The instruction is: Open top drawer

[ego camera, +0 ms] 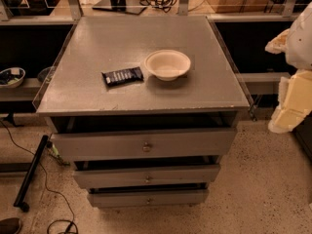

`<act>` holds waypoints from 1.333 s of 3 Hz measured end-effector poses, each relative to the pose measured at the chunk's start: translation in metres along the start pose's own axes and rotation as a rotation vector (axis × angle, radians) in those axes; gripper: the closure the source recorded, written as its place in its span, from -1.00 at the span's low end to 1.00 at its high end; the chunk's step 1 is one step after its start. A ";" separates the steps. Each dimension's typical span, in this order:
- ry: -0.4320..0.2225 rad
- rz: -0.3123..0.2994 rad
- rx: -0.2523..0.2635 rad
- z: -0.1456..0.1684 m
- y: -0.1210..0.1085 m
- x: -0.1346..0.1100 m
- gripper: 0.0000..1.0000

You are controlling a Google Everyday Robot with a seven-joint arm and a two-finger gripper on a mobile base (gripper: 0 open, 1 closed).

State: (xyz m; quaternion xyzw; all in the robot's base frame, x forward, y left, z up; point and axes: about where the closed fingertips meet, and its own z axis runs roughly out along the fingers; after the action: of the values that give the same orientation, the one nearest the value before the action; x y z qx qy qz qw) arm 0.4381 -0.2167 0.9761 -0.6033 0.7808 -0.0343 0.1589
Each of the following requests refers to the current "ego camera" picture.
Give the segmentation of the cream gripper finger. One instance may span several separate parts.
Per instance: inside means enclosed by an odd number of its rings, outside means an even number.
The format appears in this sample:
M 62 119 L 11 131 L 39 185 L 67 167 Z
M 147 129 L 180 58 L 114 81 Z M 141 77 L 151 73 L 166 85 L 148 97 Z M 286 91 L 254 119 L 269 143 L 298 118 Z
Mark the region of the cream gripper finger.
M 279 83 L 278 106 L 268 129 L 272 133 L 291 132 L 312 112 L 312 71 L 299 70 Z
M 284 53 L 286 51 L 286 42 L 289 32 L 290 31 L 286 29 L 269 41 L 265 46 L 265 51 L 275 55 Z

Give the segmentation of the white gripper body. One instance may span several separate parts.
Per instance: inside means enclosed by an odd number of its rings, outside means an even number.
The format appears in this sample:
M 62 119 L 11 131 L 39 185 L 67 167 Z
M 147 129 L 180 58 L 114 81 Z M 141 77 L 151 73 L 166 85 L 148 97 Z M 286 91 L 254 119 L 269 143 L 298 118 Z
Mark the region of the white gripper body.
M 286 47 L 289 65 L 297 69 L 312 69 L 312 2 L 292 23 Z

